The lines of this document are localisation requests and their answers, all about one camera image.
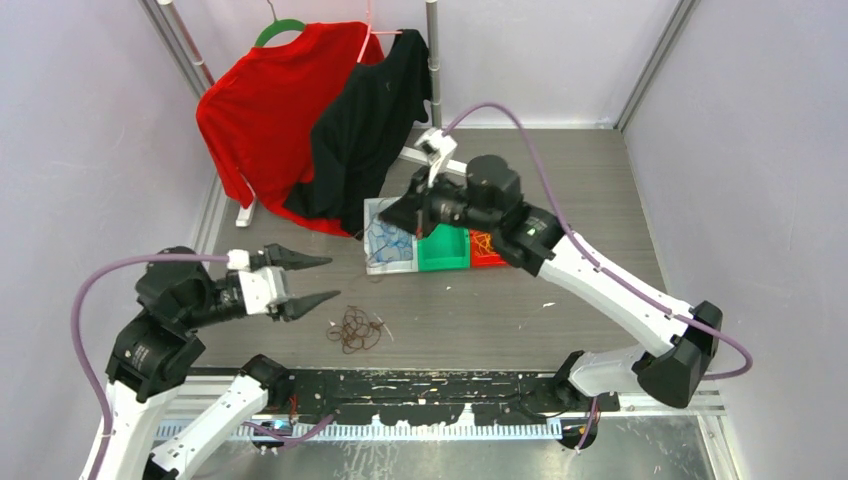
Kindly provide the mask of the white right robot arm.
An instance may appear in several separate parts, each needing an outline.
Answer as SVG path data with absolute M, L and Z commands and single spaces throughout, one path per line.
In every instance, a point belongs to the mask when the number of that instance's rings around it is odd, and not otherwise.
M 510 266 L 577 295 L 636 339 L 632 348 L 571 353 L 554 377 L 562 407 L 577 411 L 607 392 L 644 392 L 670 407 L 689 405 L 716 354 L 717 306 L 674 303 L 592 252 L 553 213 L 525 201 L 519 174 L 499 156 L 472 159 L 464 184 L 428 176 L 428 168 L 420 168 L 380 220 L 419 238 L 440 225 L 486 232 Z

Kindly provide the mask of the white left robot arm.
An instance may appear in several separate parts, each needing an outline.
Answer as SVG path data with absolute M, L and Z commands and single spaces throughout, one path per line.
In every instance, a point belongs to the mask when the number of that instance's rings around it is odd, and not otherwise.
M 83 478 L 190 479 L 238 427 L 263 410 L 277 413 L 293 404 L 293 373 L 258 354 L 187 427 L 155 443 L 165 413 L 204 352 L 200 329 L 253 315 L 291 322 L 332 298 L 331 292 L 297 297 L 287 282 L 291 271 L 324 265 L 322 257 L 278 244 L 234 249 L 217 258 L 227 270 L 220 279 L 209 275 L 207 267 L 214 261 L 184 246 L 138 258 L 145 268 L 135 286 L 141 309 L 117 334 L 105 381 L 92 369 L 80 328 L 84 299 L 104 271 L 79 288 L 72 305 L 72 342 L 101 408 Z

